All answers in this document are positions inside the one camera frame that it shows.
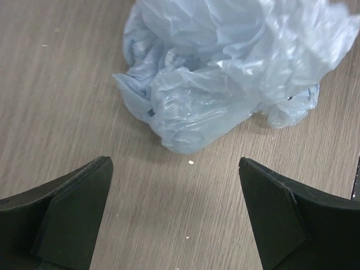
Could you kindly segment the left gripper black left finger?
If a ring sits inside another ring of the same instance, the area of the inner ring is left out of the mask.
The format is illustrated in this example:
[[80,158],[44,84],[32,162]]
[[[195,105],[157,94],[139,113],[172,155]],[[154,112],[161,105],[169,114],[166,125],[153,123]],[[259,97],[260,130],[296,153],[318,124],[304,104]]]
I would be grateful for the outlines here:
[[99,156],[1,199],[1,269],[89,269],[113,170]]

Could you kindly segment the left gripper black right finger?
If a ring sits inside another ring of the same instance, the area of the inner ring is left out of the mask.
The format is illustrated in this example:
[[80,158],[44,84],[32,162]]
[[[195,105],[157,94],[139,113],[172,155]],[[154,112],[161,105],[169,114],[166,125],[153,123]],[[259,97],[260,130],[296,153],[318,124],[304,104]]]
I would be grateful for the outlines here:
[[359,268],[359,178],[345,199],[245,157],[239,176],[264,269]]

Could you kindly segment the light blue plastic bag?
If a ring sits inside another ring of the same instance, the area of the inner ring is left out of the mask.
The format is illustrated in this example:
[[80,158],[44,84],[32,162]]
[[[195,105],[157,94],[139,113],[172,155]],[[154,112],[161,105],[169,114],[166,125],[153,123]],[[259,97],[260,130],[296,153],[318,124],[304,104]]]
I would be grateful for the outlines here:
[[125,106],[170,151],[191,154],[255,113],[272,128],[317,106],[320,80],[359,33],[329,1],[136,1],[123,33]]

